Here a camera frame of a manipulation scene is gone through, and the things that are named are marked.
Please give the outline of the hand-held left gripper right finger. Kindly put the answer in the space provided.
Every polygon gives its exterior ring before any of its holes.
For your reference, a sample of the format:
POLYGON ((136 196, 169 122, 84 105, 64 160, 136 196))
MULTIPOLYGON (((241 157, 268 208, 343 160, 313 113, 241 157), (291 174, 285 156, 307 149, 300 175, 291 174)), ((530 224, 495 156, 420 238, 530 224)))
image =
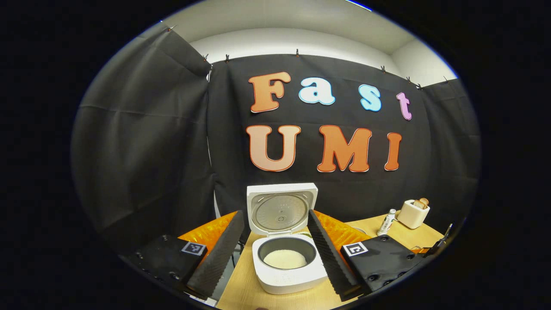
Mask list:
POLYGON ((323 214, 310 210, 308 229, 325 271, 342 301, 363 298, 397 281, 427 255, 425 249, 407 249, 384 234, 338 245, 323 214))

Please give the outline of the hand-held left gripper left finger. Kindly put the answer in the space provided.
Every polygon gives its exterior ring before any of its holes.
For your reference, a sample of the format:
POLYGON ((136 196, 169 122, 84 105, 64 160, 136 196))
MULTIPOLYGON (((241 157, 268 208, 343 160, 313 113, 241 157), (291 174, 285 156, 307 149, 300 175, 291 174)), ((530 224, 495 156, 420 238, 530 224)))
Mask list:
POLYGON ((164 234, 121 259, 173 294, 210 298, 244 230, 242 211, 179 237, 164 234))

